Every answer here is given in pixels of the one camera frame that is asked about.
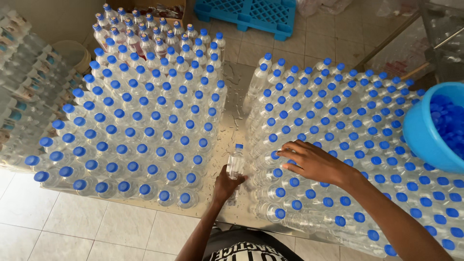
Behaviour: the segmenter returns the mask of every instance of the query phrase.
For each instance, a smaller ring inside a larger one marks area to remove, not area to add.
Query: wet table surface
[[[199,203],[197,206],[191,209],[181,209],[177,206],[177,204],[166,208],[160,206],[156,201],[144,201],[142,199],[110,199],[109,201],[200,218],[212,199],[216,177],[219,175],[222,166],[227,164],[229,154],[234,152],[235,144],[243,144],[244,154],[246,155],[249,153],[249,148],[247,146],[248,142],[245,139],[245,121],[247,119],[247,115],[244,115],[242,105],[254,70],[255,67],[235,64],[232,62],[226,62],[224,65],[223,80],[226,82],[228,87],[225,111],[223,112],[219,123],[217,142],[213,148],[212,158],[208,163],[206,175],[202,177],[203,188],[199,192]],[[62,192],[75,194],[75,191]],[[280,224],[274,224],[266,220],[258,219],[253,213],[253,209],[257,203],[258,202],[253,196],[253,192],[248,192],[246,186],[242,185],[236,205],[224,206],[217,218],[217,221],[328,242],[324,239],[317,238],[315,234],[309,235],[301,231],[284,227]]]

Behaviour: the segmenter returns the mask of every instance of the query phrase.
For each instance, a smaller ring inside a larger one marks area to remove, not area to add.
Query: cardboard box
[[[137,8],[148,8],[148,7],[156,7],[157,3],[164,4],[167,7],[176,6],[176,5],[183,5],[184,9],[184,16],[182,19],[173,19],[173,18],[166,18],[168,24],[174,26],[174,21],[179,21],[180,26],[187,29],[187,24],[192,23],[192,14],[193,14],[193,6],[195,5],[194,0],[107,0],[106,1],[113,10],[117,10],[119,7],[123,7],[126,9],[126,12],[132,11],[134,7]],[[160,18],[153,16],[153,18],[158,22],[160,22]]]

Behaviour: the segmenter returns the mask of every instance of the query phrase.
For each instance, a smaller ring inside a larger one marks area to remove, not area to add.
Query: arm
[[[213,200],[211,204],[209,204],[197,227],[177,255],[177,261],[200,261],[203,258],[209,234],[211,233],[214,221],[218,217],[222,206],[232,195],[235,188],[248,178],[247,176],[240,176],[235,180],[229,178],[226,174],[226,166],[227,165],[224,165],[222,167],[221,173],[214,183]]]
[[[347,191],[371,215],[403,260],[452,260],[419,222],[385,197],[357,169],[300,140],[284,144],[277,154],[299,165],[286,163],[284,168]]]

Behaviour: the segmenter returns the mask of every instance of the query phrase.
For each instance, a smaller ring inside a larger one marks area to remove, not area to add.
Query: hand
[[[222,166],[221,173],[216,177],[214,183],[213,202],[224,205],[226,200],[232,196],[235,188],[245,182],[248,176],[239,176],[237,179],[231,179],[226,173],[227,165]]]
[[[277,155],[294,160],[299,166],[285,163],[282,167],[305,178],[343,186],[353,173],[360,172],[319,147],[301,140],[290,141],[282,146]]]

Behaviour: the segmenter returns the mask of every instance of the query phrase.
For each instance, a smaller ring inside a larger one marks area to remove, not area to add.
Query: person's left hand
[[[235,188],[245,182],[248,176],[239,176],[237,179],[231,179],[226,173],[227,165],[222,166],[221,173],[216,177],[214,183],[213,202],[224,205],[226,200],[232,196]]]

